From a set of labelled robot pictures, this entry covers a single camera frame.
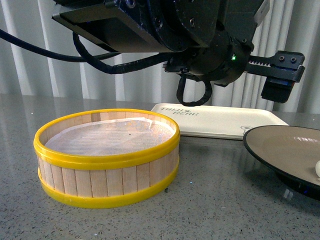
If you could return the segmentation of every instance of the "white object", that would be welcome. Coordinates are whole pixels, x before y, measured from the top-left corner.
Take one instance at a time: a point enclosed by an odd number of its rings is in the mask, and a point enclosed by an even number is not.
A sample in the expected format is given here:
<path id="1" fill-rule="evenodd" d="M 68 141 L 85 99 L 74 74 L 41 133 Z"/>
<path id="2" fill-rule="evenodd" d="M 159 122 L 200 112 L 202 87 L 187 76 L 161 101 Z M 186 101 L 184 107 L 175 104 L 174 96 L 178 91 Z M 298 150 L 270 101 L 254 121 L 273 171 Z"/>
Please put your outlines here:
<path id="1" fill-rule="evenodd" d="M 245 132 L 252 128 L 288 125 L 273 113 L 261 109 L 160 103 L 151 111 L 175 120 L 183 136 L 242 140 Z"/>
<path id="2" fill-rule="evenodd" d="M 132 117 L 72 126 L 49 139 L 45 146 L 66 154 L 119 155 L 155 147 L 170 139 L 174 133 L 163 122 Z"/>
<path id="3" fill-rule="evenodd" d="M 318 161 L 315 165 L 315 172 L 318 175 L 318 177 L 320 178 L 320 161 Z"/>

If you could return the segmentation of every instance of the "yellow plastic band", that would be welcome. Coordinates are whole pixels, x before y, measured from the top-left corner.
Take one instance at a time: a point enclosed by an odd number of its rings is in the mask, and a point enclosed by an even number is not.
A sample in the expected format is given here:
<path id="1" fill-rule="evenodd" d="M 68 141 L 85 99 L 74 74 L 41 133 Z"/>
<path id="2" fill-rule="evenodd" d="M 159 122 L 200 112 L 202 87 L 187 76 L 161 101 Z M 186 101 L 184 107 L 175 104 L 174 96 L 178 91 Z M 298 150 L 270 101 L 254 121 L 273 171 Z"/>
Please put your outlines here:
<path id="1" fill-rule="evenodd" d="M 176 131 L 174 135 L 167 141 L 137 152 L 118 154 L 118 155 L 108 155 L 108 156 L 86 156 L 86 155 L 75 155 L 67 154 L 52 149 L 47 148 L 40 142 L 41 134 L 50 126 L 57 124 L 61 121 L 75 118 L 82 115 L 95 114 L 95 113 L 107 113 L 107 112 L 132 112 L 132 113 L 143 113 L 148 115 L 154 115 L 168 120 L 175 125 Z M 35 134 L 33 146 L 35 153 L 42 160 L 48 162 L 49 164 L 68 168 L 68 169 L 78 169 L 78 170 L 105 170 L 105 169 L 119 169 L 128 168 L 132 166 L 137 166 L 145 164 L 157 159 L 164 157 L 173 151 L 179 144 L 180 141 L 180 130 L 178 124 L 171 118 L 151 111 L 138 110 L 138 109 L 103 109 L 103 110 L 92 110 L 84 111 L 79 113 L 74 113 L 71 115 L 63 116 L 57 118 L 43 127 L 41 127 Z"/>
<path id="2" fill-rule="evenodd" d="M 109 196 L 109 197 L 80 197 L 59 192 L 49 186 L 41 177 L 40 169 L 38 175 L 42 184 L 43 190 L 53 199 L 63 204 L 71 205 L 86 209 L 106 209 L 122 207 L 129 204 L 134 204 L 146 200 L 164 190 L 175 179 L 178 173 L 179 161 L 176 168 L 166 178 L 146 189 L 129 193 L 126 195 Z"/>

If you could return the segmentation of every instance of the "small white egg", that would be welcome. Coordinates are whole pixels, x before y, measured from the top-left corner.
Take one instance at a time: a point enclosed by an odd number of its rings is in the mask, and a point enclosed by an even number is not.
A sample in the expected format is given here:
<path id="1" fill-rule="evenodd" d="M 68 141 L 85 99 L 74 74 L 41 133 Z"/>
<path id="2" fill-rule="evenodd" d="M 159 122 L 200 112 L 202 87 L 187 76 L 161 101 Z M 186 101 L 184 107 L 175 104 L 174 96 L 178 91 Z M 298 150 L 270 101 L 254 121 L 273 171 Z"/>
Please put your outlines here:
<path id="1" fill-rule="evenodd" d="M 320 178 L 320 161 L 318 161 L 315 165 L 315 172 L 318 175 L 318 177 Z"/>

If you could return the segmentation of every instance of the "curtain fold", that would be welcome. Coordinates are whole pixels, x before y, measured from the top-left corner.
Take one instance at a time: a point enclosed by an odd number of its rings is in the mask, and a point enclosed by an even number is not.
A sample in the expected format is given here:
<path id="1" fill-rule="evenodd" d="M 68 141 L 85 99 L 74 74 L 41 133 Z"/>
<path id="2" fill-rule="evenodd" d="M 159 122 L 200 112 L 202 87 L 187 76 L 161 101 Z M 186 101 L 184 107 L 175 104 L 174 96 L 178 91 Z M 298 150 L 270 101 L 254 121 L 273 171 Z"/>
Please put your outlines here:
<path id="1" fill-rule="evenodd" d="M 53 0 L 0 0 L 0 28 L 47 50 L 78 56 L 72 33 L 51 19 Z M 243 73 L 227 87 L 212 84 L 213 106 L 256 108 L 282 112 L 320 113 L 320 1 L 271 0 L 270 11 L 257 28 L 252 55 L 270 57 L 278 50 L 305 55 L 306 71 L 287 103 L 261 98 L 265 77 Z M 93 55 L 104 51 L 81 38 Z M 0 39 L 0 93 L 106 99 L 149 103 L 178 103 L 179 76 L 166 73 L 162 64 L 137 72 L 107 75 L 87 63 L 62 62 L 28 52 Z M 131 62 L 155 53 L 125 53 L 104 60 L 109 65 Z M 197 101 L 204 84 L 187 80 L 184 100 Z"/>

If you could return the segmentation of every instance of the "table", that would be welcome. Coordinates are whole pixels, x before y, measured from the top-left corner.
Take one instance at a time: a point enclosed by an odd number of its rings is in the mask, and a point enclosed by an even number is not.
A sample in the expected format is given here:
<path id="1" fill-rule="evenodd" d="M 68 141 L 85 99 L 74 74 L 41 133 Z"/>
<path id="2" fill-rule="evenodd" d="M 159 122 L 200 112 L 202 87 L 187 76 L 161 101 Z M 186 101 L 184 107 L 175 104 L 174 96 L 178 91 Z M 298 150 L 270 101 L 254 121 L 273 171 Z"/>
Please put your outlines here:
<path id="1" fill-rule="evenodd" d="M 152 103 L 0 94 L 0 239 L 319 239 L 320 202 L 283 184 L 239 140 L 181 137 L 178 175 L 167 191 L 112 209 L 76 208 L 42 190 L 36 131 L 71 113 L 151 110 Z M 274 112 L 320 129 L 320 115 Z"/>

